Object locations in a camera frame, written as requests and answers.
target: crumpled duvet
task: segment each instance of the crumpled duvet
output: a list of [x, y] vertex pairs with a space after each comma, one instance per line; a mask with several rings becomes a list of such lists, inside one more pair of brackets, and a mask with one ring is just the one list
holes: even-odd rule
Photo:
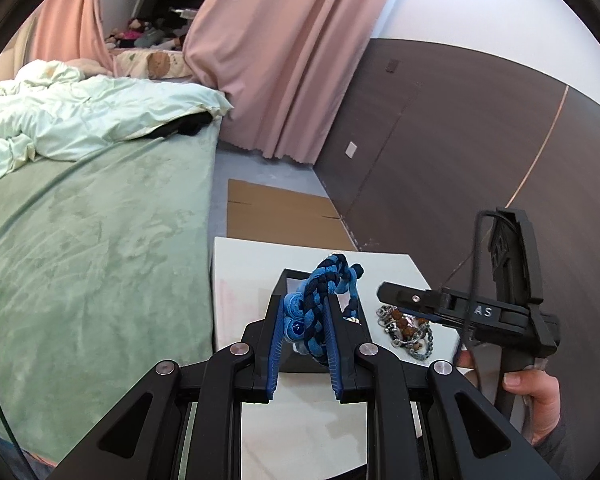
[[61, 61], [36, 60], [0, 82], [0, 178], [36, 155], [79, 160], [185, 115], [231, 108], [222, 92], [194, 83], [86, 79]]

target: dark sleeve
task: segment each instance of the dark sleeve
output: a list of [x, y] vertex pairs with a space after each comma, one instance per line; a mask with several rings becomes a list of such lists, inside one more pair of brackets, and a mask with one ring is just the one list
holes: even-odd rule
[[575, 478], [573, 450], [567, 427], [562, 419], [555, 429], [535, 445], [536, 451], [560, 477], [560, 480]]

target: brown wall panel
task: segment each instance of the brown wall panel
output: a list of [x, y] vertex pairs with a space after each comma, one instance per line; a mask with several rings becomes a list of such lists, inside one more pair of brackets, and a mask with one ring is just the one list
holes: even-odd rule
[[600, 106], [569, 90], [546, 149], [513, 203], [534, 224], [544, 307], [562, 322], [560, 379], [578, 478], [600, 460]]
[[[400, 62], [387, 72], [393, 53], [384, 41], [369, 43], [314, 166], [341, 215], [349, 210], [401, 110], [417, 93]], [[345, 155], [350, 142], [358, 147], [353, 159]]]
[[524, 177], [565, 86], [472, 50], [375, 41], [418, 94], [345, 222], [360, 250], [408, 253], [437, 287], [469, 254], [475, 213], [504, 206]]

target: silver chain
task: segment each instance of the silver chain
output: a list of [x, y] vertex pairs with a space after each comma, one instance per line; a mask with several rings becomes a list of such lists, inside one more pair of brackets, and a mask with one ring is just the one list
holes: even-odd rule
[[[433, 352], [433, 331], [429, 325], [429, 321], [418, 323], [415, 316], [402, 314], [402, 319], [405, 319], [408, 325], [416, 332], [409, 339], [405, 339], [402, 335], [402, 330], [398, 327], [397, 320], [392, 317], [392, 312], [398, 310], [396, 306], [383, 305], [378, 310], [378, 325], [384, 328], [384, 331], [391, 337], [391, 344], [395, 348], [404, 348], [407, 353], [417, 361], [426, 361], [431, 357]], [[416, 350], [413, 346], [420, 343], [424, 352]]]

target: jewelry pile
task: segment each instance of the jewelry pile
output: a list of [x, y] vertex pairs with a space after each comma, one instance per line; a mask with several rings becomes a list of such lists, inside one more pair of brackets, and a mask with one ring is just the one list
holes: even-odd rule
[[401, 313], [397, 307], [383, 305], [378, 310], [378, 325], [391, 337], [391, 344], [404, 348], [411, 357], [426, 361], [433, 351], [433, 332], [429, 321]]

